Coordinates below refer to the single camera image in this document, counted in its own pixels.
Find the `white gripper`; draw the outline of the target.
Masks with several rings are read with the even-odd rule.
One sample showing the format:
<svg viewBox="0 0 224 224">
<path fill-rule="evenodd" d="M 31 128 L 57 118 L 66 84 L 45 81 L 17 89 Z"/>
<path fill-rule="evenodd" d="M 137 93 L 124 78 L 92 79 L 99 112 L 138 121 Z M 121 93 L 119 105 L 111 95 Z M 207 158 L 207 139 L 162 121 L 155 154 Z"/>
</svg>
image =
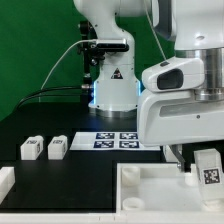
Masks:
<svg viewBox="0 0 224 224">
<path fill-rule="evenodd" d="M 144 90 L 138 103 L 137 132 L 145 146 L 171 145 L 177 167 L 184 172 L 178 144 L 224 140 L 224 101 L 197 102 L 191 91 Z"/>
</svg>

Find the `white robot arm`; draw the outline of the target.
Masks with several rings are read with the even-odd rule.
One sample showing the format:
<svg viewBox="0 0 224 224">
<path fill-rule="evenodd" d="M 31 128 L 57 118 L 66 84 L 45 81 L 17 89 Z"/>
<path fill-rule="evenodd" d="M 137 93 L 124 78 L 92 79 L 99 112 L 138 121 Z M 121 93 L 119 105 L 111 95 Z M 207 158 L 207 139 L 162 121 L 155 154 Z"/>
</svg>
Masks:
<svg viewBox="0 0 224 224">
<path fill-rule="evenodd" d="M 145 146 L 224 139 L 224 0 L 73 0 L 96 31 L 100 66 L 90 110 L 137 114 Z M 135 42 L 117 16 L 150 13 L 175 56 L 134 74 Z"/>
</svg>

